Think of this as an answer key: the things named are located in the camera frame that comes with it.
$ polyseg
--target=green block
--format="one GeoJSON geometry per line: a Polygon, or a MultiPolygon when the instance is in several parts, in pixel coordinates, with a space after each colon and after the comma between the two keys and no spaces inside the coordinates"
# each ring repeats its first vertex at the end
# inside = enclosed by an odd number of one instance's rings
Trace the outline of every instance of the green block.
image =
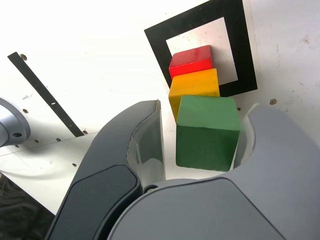
{"type": "Polygon", "coordinates": [[[183,96],[176,125],[177,166],[230,170],[241,129],[232,98],[183,96]]]}

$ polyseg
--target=white surface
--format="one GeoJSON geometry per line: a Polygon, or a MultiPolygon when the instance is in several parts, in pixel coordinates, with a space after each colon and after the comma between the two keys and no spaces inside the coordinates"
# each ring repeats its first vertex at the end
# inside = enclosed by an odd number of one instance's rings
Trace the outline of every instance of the white surface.
{"type": "MultiPolygon", "coordinates": [[[[160,99],[167,178],[219,174],[176,166],[168,87],[144,33],[203,2],[2,2],[0,97],[29,111],[31,137],[19,148],[0,149],[0,171],[56,213],[76,171],[72,163],[80,163],[94,136],[74,138],[7,59],[18,52],[81,130],[96,133],[134,103],[160,99]]],[[[272,108],[287,111],[320,145],[320,2],[245,0],[244,7],[259,89],[234,97],[240,115],[276,99],[272,108]]],[[[201,36],[192,36],[192,47],[203,45],[201,36]]]]}

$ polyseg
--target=red block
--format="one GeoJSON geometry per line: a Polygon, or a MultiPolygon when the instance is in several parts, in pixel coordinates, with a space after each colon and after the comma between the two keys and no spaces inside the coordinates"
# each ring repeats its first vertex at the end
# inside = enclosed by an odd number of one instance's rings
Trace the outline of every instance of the red block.
{"type": "Polygon", "coordinates": [[[169,66],[169,72],[173,79],[174,76],[213,68],[210,45],[207,45],[175,53],[169,66]]]}

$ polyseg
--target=wooden block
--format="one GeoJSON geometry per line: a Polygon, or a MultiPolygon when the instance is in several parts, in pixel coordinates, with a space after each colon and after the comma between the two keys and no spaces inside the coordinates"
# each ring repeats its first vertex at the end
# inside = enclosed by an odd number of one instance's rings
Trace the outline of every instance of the wooden block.
{"type": "Polygon", "coordinates": [[[169,66],[171,78],[182,74],[213,69],[210,45],[175,53],[169,66]]]}
{"type": "Polygon", "coordinates": [[[183,96],[176,126],[176,164],[230,170],[241,122],[232,98],[183,96]]]}
{"type": "Polygon", "coordinates": [[[183,95],[219,97],[219,83],[216,69],[197,71],[175,76],[169,92],[169,102],[177,122],[180,100],[183,95]]]}

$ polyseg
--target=yellow block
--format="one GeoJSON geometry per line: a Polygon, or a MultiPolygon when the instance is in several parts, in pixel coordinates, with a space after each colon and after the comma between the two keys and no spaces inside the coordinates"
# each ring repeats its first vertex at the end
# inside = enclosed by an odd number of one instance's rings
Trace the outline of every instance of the yellow block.
{"type": "Polygon", "coordinates": [[[217,69],[182,74],[172,79],[169,102],[176,122],[183,95],[219,97],[217,69]]]}

